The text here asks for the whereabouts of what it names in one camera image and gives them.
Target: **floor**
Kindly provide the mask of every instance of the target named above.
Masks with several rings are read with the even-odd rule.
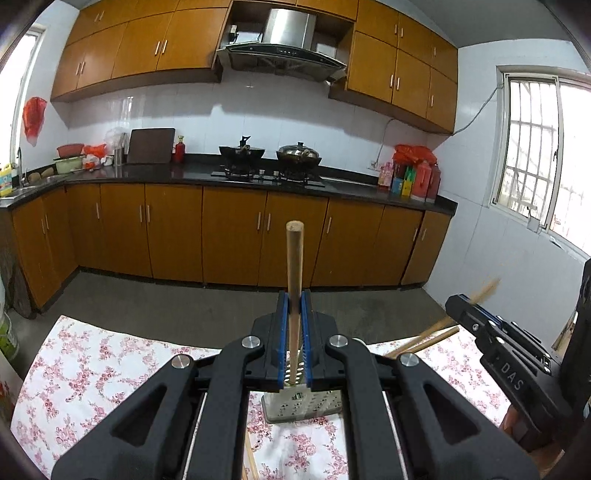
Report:
[[[222,348],[274,312],[273,291],[186,287],[87,272],[78,275],[42,315],[10,313],[20,342],[13,365],[24,378],[60,315],[107,330],[181,345]],[[416,335],[445,313],[422,288],[314,292],[314,310],[335,317],[339,331],[366,343]]]

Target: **countertop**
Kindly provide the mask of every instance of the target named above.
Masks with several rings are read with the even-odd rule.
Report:
[[[225,177],[212,176],[220,167],[211,163],[189,162],[182,165],[173,164],[124,164],[122,167],[103,167],[95,171],[81,171],[51,177],[53,180],[37,189],[30,190],[14,199],[0,199],[0,209],[11,210],[23,205],[60,185],[79,183],[159,183],[189,184],[219,187],[238,187],[244,189],[267,190],[270,192],[294,193],[318,197],[340,198],[393,205],[413,210],[432,211],[453,216],[457,203],[442,196],[437,196],[435,203],[416,202],[393,195],[389,190],[380,189],[376,185],[361,184],[347,180],[327,179],[323,177],[324,186],[298,183],[276,183],[272,181],[234,181]]]

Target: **dark brown cutting board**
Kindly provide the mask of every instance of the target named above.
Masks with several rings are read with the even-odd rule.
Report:
[[[140,128],[131,131],[127,163],[169,163],[174,128]]]

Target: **green bucket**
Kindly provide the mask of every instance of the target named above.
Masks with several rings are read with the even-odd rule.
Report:
[[[18,339],[6,312],[0,317],[0,352],[9,362],[12,362],[18,353]]]

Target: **stainless steel range hood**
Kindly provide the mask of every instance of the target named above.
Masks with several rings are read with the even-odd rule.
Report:
[[[347,65],[310,49],[315,24],[315,15],[274,8],[260,42],[228,44],[217,53],[224,68],[334,82]]]

